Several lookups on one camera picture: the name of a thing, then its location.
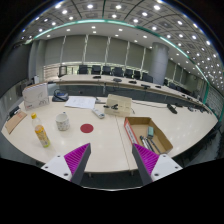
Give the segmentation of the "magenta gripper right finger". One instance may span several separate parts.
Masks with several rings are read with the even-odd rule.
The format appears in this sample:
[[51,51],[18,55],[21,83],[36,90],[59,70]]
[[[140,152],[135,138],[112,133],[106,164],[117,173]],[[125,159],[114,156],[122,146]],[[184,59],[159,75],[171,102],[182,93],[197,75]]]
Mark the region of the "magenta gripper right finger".
[[132,145],[132,154],[143,185],[152,183],[182,169],[167,154],[158,155],[138,144]]

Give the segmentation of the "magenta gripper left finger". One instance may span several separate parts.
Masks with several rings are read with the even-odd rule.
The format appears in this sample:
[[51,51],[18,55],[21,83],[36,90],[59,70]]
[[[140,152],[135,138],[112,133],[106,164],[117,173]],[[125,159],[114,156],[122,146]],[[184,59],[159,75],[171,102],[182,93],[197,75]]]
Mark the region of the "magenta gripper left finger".
[[91,144],[87,143],[65,155],[56,155],[42,169],[79,185],[90,154]]

